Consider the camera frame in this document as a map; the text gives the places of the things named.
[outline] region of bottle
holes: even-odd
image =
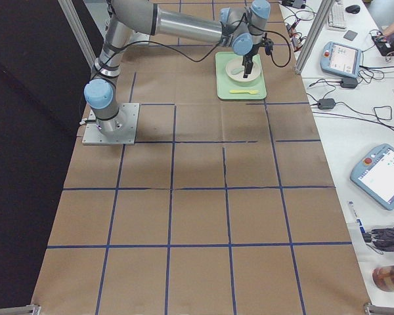
[[[394,292],[394,266],[375,268],[372,273],[374,283],[381,290]]]

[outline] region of white bowl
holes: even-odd
[[[245,83],[254,81],[260,76],[261,73],[261,67],[256,62],[253,62],[251,74],[248,75],[247,78],[244,78],[244,71],[235,74],[237,72],[237,69],[244,68],[244,66],[242,65],[242,58],[243,57],[233,58],[231,61],[229,61],[225,68],[226,74],[232,80],[237,82]]]

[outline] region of screen display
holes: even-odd
[[[333,44],[329,65],[331,69],[354,74],[356,61],[356,49]]]
[[[394,151],[388,148],[358,179],[388,204],[393,202]]]

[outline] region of keyboard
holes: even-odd
[[[346,20],[344,18],[344,4],[343,0],[336,0],[333,4],[327,19],[327,28],[335,31],[345,31],[347,28]]]

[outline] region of power adapter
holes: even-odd
[[[292,45],[294,46],[294,49],[299,47],[299,40],[295,36],[292,37]]]
[[[332,110],[336,106],[334,98],[321,98],[317,103],[319,110]]]
[[[344,77],[341,79],[340,86],[345,89],[354,89],[358,85],[357,80],[354,77]]]

